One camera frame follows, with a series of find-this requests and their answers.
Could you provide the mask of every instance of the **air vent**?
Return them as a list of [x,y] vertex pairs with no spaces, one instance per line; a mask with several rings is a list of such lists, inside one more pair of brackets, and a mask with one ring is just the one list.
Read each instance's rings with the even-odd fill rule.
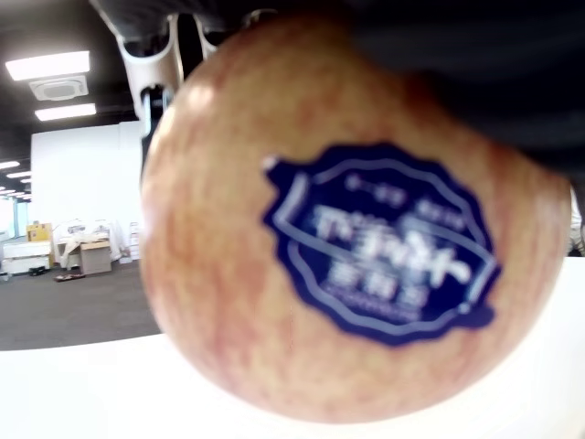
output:
[[35,80],[29,83],[30,90],[39,101],[66,101],[88,94],[85,76],[72,76],[56,80]]

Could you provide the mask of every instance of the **red apple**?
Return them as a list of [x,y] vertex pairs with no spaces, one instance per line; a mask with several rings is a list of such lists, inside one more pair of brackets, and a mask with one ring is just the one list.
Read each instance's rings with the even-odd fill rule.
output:
[[[476,197],[502,267],[486,327],[400,346],[352,334],[300,298],[276,257],[262,162],[380,141],[441,164]],[[196,69],[154,139],[143,206],[145,290],[181,352],[256,406],[328,423],[416,411],[492,369],[546,303],[570,218],[564,178],[465,127],[319,16],[243,31]]]

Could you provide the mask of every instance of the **white table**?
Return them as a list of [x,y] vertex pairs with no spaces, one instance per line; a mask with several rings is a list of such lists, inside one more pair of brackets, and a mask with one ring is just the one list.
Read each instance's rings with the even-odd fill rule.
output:
[[298,423],[199,376],[165,336],[0,352],[0,437],[10,439],[581,439],[585,260],[567,259],[536,327],[499,368],[451,400],[392,421]]

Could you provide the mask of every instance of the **white wall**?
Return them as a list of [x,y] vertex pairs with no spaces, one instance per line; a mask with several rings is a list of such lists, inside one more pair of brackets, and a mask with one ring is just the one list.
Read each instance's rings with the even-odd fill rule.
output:
[[117,220],[124,243],[140,222],[138,122],[34,134],[29,220]]

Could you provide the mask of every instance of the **white cabinet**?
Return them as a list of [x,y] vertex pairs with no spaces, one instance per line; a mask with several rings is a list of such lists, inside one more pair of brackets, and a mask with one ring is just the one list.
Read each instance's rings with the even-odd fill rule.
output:
[[4,245],[2,272],[27,273],[31,268],[50,269],[50,241],[17,242]]

